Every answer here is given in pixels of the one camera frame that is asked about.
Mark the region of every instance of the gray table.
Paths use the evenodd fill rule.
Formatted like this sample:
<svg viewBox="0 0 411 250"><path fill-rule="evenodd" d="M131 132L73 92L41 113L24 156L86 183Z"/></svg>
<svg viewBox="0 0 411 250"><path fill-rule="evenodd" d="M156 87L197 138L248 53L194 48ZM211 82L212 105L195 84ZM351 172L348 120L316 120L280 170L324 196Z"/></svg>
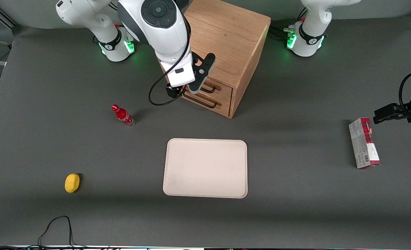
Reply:
<svg viewBox="0 0 411 250"><path fill-rule="evenodd" d="M151 106L161 69L148 46L112 63L89 30L16 30L0 79L0 244L33 244L68 215L85 245L411 249L411 124L374 126L382 166L368 170L356 169L347 130L397 101L411 15L336 20L328 33L311 58L268 38L230 120L185 100ZM408 100L411 81L404 91ZM164 84L154 95L167 100ZM166 196L177 137L246 141L247 197ZM71 195L70 173L84 175ZM43 243L67 244L67 233L56 221Z"/></svg>

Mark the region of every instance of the black metal handle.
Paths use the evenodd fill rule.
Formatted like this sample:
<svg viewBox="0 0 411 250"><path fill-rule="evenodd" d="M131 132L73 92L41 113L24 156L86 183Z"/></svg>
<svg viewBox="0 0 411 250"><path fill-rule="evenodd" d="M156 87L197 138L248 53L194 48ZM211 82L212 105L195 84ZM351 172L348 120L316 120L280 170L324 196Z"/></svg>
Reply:
<svg viewBox="0 0 411 250"><path fill-rule="evenodd" d="M204 92L206 92L206 93L211 94L211 93L215 92L216 86L213 86L213 89L212 89L212 90L206 90L206 89L204 89L204 88L201 88L201 90L204 91Z"/></svg>
<svg viewBox="0 0 411 250"><path fill-rule="evenodd" d="M197 102L197 103L199 103L199 104L202 104L202 105L206 106L206 107L209 108L209 109L214 109L214 108L216 107L216 105L218 105L217 102L215 102L215 104L214 104L213 106L212 106L212 105L208 105L207 103L202 102L202 101L199 101L199 100L196 100L195 98L189 97L189 96L186 95L186 94L183 94L183 96L186 97L186 98L188 98L188 99L190 99L190 100L192 100L192 101L195 101L195 102Z"/></svg>

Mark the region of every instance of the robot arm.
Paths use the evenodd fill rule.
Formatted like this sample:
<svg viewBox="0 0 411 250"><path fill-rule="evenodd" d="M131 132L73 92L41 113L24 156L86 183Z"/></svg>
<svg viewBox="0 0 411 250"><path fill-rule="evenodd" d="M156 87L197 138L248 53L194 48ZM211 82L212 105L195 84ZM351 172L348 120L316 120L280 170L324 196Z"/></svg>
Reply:
<svg viewBox="0 0 411 250"><path fill-rule="evenodd" d="M180 5L188 4L180 0ZM124 27L140 43L153 47L170 82L170 88L189 84L190 92L199 92L215 56L208 54L207 62L196 66L198 60L192 54L190 27L173 0L119 0L117 13Z"/></svg>
<svg viewBox="0 0 411 250"><path fill-rule="evenodd" d="M99 13L110 2L111 0L60 0L56 4L56 11L67 24L91 30L108 59L122 61L134 52L133 38L125 28L116 27L109 16Z"/></svg>
<svg viewBox="0 0 411 250"><path fill-rule="evenodd" d="M301 0L308 9L305 21L298 21L285 31L292 32L288 49L301 57L310 57L321 47L323 34L332 21L329 8L348 6L361 0Z"/></svg>

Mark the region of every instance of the cardboard box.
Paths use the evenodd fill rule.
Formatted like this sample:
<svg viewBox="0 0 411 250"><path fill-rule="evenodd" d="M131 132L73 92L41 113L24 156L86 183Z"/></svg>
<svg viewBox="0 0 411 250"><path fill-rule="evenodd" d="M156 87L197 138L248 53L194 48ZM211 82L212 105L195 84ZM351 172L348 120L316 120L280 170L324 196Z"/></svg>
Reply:
<svg viewBox="0 0 411 250"><path fill-rule="evenodd" d="M368 169L380 165L377 149L372 140L370 118L360 118L349 125L353 151L355 153L356 167Z"/></svg>

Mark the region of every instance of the coca-cola bottle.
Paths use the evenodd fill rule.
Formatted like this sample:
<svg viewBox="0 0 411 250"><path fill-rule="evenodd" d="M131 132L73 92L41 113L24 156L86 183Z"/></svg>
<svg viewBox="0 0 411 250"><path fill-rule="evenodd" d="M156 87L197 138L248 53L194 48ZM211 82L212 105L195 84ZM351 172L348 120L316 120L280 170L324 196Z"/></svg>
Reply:
<svg viewBox="0 0 411 250"><path fill-rule="evenodd" d="M125 109L120 108L116 104L111 106L111 109L115 112L116 117L119 120L121 120L121 122L123 122L127 127L131 127L132 125L134 125L133 117L131 117L131 115L128 114L128 112Z"/></svg>

